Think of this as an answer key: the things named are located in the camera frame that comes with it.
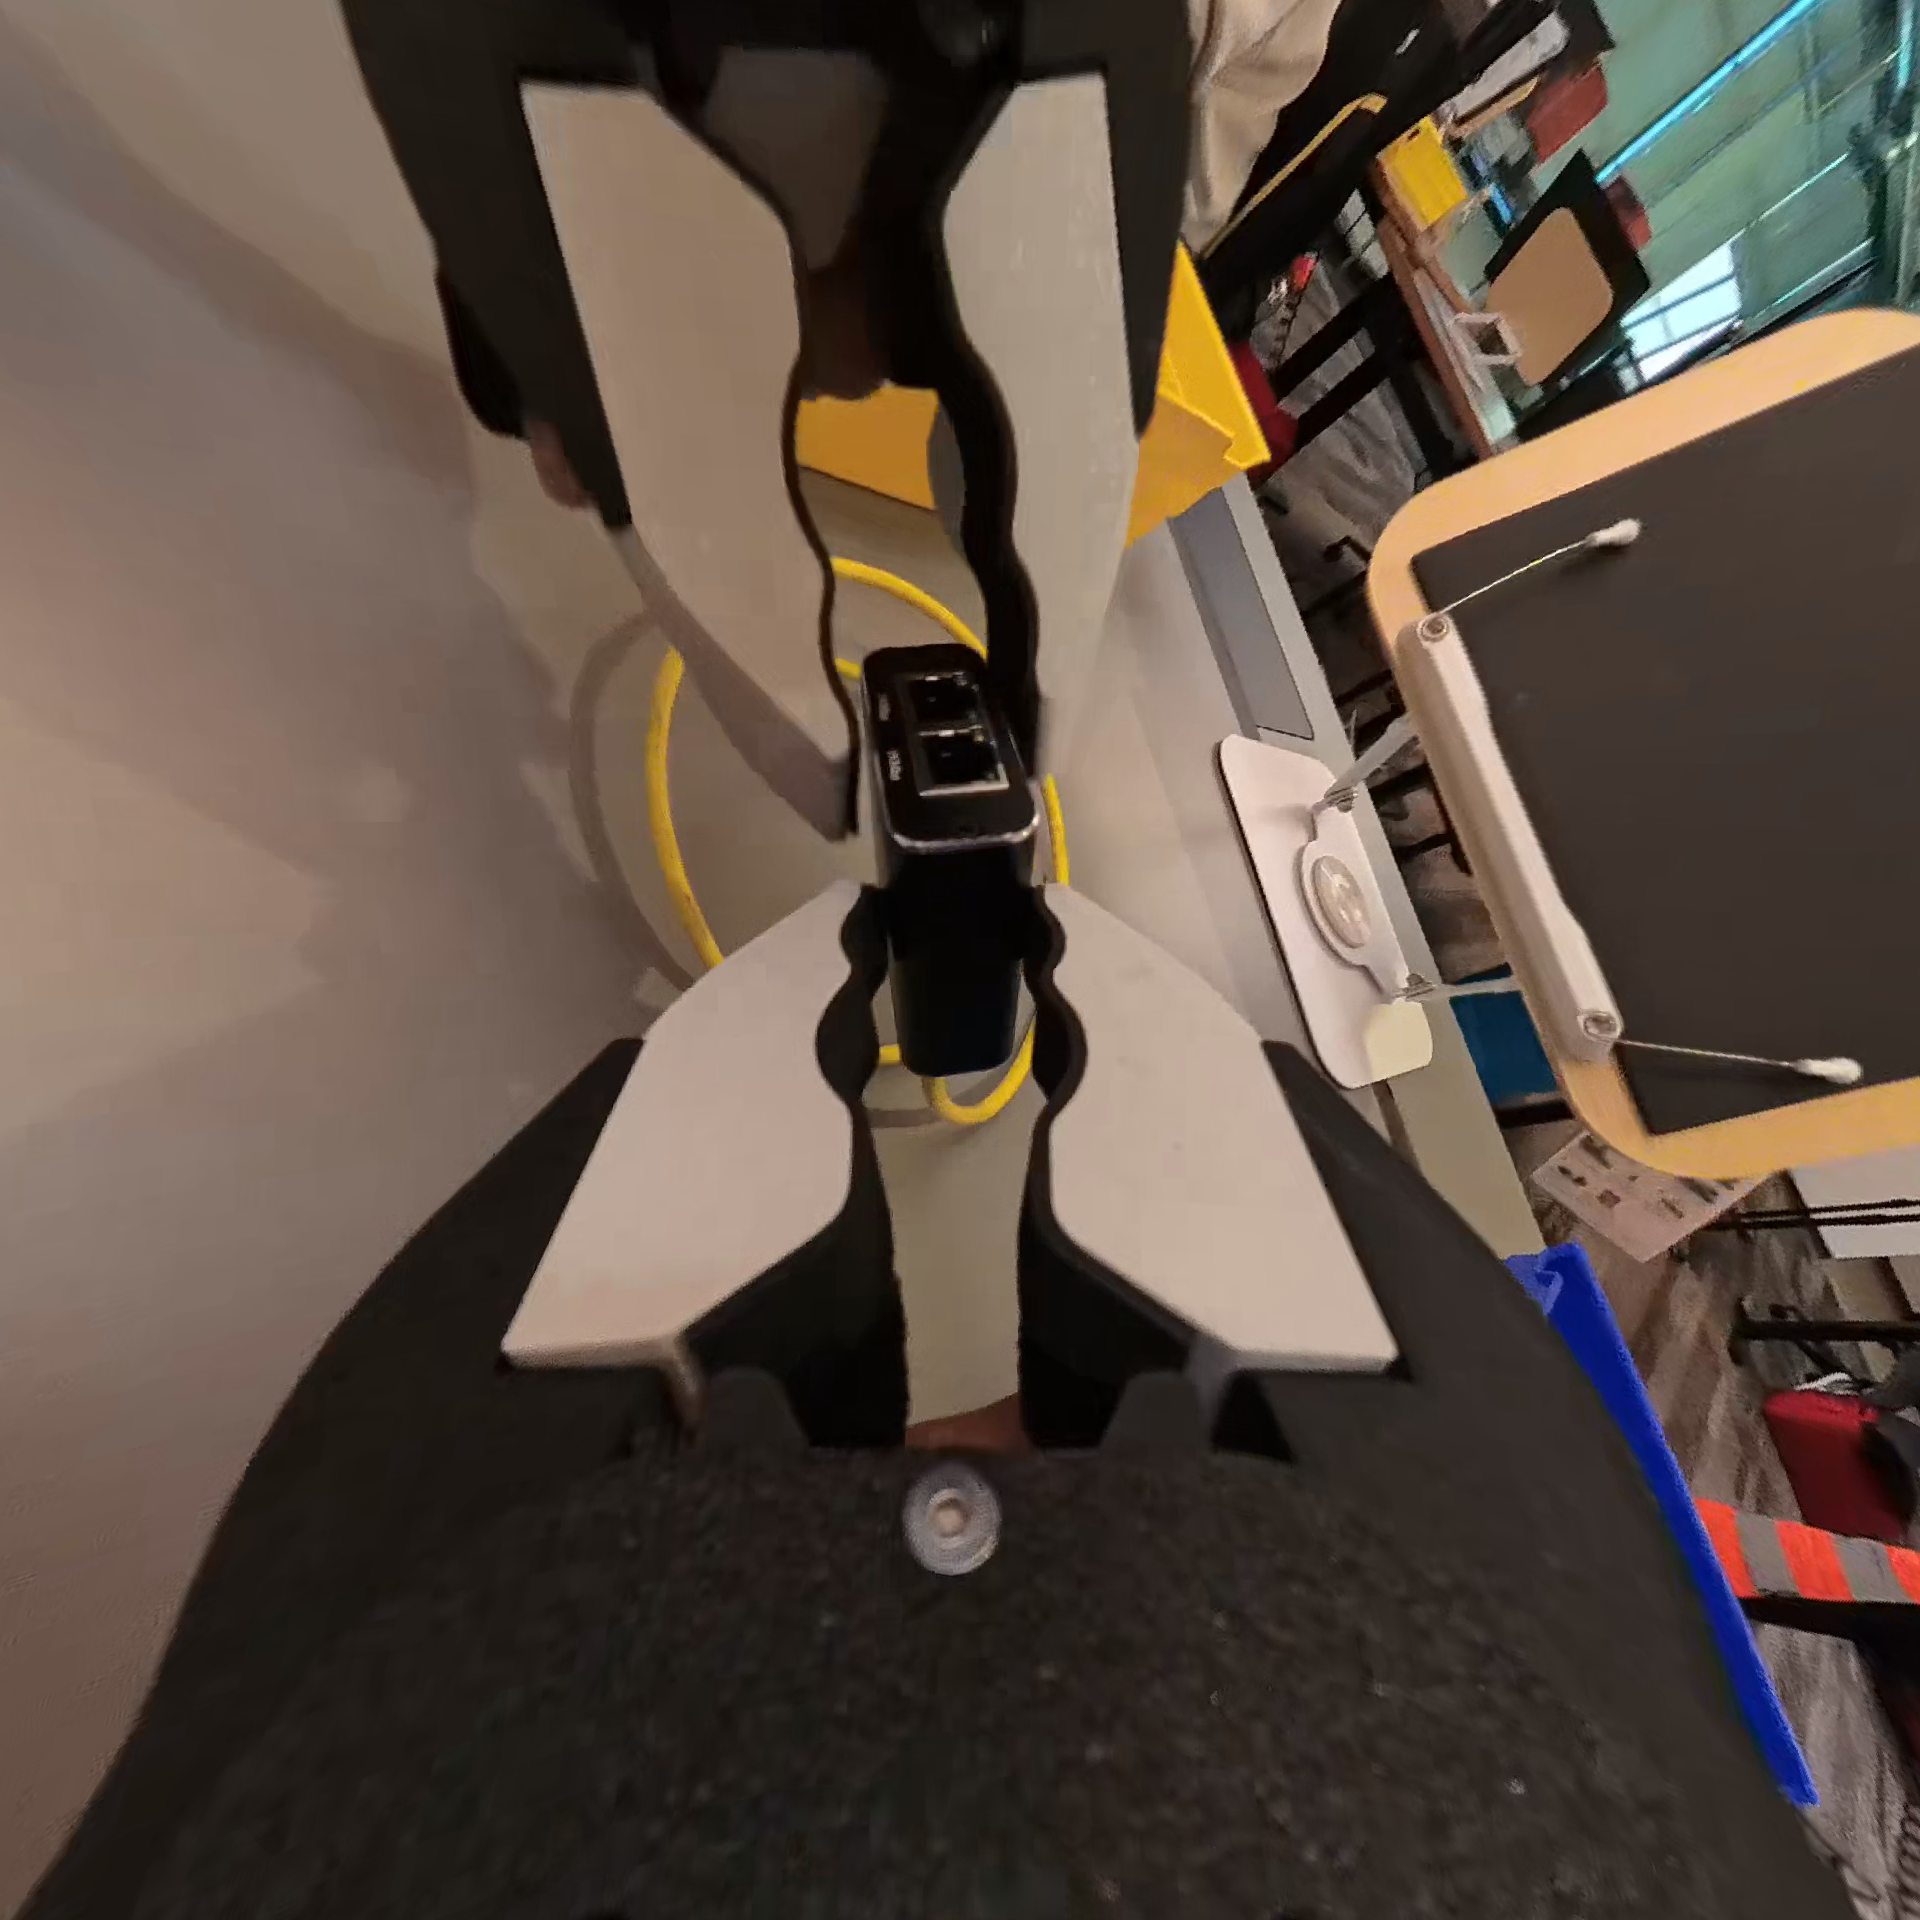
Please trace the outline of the black ethernet splitter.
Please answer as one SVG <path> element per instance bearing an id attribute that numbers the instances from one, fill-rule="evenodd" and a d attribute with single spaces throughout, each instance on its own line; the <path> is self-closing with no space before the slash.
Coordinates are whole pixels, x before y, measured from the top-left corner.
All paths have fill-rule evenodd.
<path id="1" fill-rule="evenodd" d="M 903 1067 L 1003 1067 L 1040 849 L 1025 758 L 963 643 L 881 647 L 858 693 Z"/>

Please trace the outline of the white mounting bar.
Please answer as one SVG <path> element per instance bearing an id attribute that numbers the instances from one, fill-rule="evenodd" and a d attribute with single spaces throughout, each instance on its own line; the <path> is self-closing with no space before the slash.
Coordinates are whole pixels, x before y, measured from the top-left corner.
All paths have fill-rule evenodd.
<path id="1" fill-rule="evenodd" d="M 1545 1049 L 1561 1063 L 1605 1063 L 1626 1031 L 1617 997 L 1553 870 L 1455 617 L 1423 614 L 1397 647 L 1409 721 Z"/>

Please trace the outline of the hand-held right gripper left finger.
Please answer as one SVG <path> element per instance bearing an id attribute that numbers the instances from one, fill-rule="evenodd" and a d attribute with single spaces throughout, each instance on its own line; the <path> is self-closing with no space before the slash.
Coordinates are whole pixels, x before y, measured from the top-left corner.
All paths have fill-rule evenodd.
<path id="1" fill-rule="evenodd" d="M 839 879 L 650 1029 L 500 1339 L 655 1377 L 685 1436 L 906 1441 L 906 1306 L 864 1094 L 881 898 Z"/>

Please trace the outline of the red case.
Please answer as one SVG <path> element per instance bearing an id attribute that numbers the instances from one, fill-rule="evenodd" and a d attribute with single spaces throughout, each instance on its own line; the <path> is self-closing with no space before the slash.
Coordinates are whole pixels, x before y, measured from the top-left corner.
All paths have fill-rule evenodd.
<path id="1" fill-rule="evenodd" d="M 1860 1397 L 1784 1389 L 1763 1403 L 1808 1525 L 1900 1541 L 1919 1511 L 1919 1427 Z"/>

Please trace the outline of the printed paper sheet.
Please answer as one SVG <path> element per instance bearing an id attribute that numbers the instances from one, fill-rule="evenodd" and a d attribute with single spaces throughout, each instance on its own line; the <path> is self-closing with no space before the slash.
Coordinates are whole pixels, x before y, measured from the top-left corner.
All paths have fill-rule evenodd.
<path id="1" fill-rule="evenodd" d="M 1527 1175 L 1536 1196 L 1642 1263 L 1671 1254 L 1721 1220 L 1764 1180 L 1724 1181 L 1649 1167 L 1587 1130 Z"/>

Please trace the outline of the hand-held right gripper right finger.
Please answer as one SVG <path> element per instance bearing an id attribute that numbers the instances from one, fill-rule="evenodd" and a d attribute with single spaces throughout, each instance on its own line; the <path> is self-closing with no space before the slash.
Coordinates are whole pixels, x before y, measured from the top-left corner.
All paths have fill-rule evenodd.
<path id="1" fill-rule="evenodd" d="M 1280 1067 L 1199 973 L 1063 885 L 1025 956 L 1040 1087 L 1020 1204 L 1020 1402 L 1093 1449 L 1144 1378 L 1212 1431 L 1244 1378 L 1402 1357 Z"/>

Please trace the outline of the blue plastic bin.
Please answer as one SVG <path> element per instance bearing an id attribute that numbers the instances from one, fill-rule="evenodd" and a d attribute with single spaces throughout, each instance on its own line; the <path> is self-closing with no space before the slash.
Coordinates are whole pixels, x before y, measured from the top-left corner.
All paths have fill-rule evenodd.
<path id="1" fill-rule="evenodd" d="M 1815 1809 L 1818 1786 L 1808 1756 L 1747 1611 L 1752 1601 L 1763 1597 L 1763 1588 L 1735 1509 L 1695 1497 L 1587 1252 L 1575 1244 L 1556 1244 L 1538 1254 L 1512 1254 L 1505 1263 L 1620 1431 L 1683 1559 L 1721 1674 L 1772 1780 L 1794 1809 Z"/>

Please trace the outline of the orange traffic cone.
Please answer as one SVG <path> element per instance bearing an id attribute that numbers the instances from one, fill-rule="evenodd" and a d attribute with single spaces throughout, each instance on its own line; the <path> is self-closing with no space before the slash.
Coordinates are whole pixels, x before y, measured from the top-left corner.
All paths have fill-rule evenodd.
<path id="1" fill-rule="evenodd" d="M 1721 1502 L 1697 1502 L 1713 1556 L 1740 1601 L 1803 1601 L 1828 1606 L 1919 1605 L 1919 1553 L 1772 1519 Z"/>

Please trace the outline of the yellow plastic bin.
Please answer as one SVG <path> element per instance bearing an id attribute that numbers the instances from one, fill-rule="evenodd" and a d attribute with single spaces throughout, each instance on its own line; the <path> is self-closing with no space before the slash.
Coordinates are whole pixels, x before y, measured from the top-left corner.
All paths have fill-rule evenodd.
<path id="1" fill-rule="evenodd" d="M 1193 258 L 1181 249 L 1175 260 L 1157 409 L 1138 452 L 1130 542 L 1267 462 L 1258 411 Z M 928 445 L 937 415 L 933 390 L 899 387 L 883 387 L 864 399 L 805 399 L 796 428 L 799 462 L 858 490 L 933 509 Z"/>

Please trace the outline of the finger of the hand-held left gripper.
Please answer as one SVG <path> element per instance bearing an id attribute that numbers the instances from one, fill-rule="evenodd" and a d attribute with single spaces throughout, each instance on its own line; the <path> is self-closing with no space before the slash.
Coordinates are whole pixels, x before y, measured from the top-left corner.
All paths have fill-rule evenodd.
<path id="1" fill-rule="evenodd" d="M 643 86 L 528 81 L 644 606 L 744 762 L 826 842 L 858 828 L 833 575 L 801 501 L 801 277 L 779 205 Z"/>
<path id="2" fill-rule="evenodd" d="M 955 533 L 995 699 L 1025 765 L 1047 771 L 1085 697 L 1138 469 L 1106 81 L 1013 86 L 933 238 Z"/>

